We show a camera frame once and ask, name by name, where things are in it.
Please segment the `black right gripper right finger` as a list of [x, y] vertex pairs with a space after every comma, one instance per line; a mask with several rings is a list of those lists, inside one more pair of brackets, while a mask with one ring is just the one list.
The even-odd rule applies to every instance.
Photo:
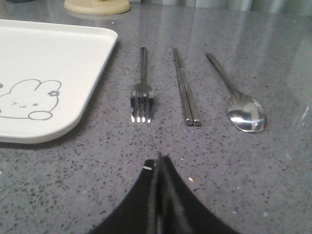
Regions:
[[158, 169], [158, 205], [162, 234], [237, 233], [196, 198], [168, 156], [158, 155]]

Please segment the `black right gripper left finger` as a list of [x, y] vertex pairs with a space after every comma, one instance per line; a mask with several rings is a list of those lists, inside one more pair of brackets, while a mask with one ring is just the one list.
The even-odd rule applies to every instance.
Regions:
[[144, 162], [135, 184], [118, 207], [91, 233], [156, 234], [159, 211], [160, 158]]

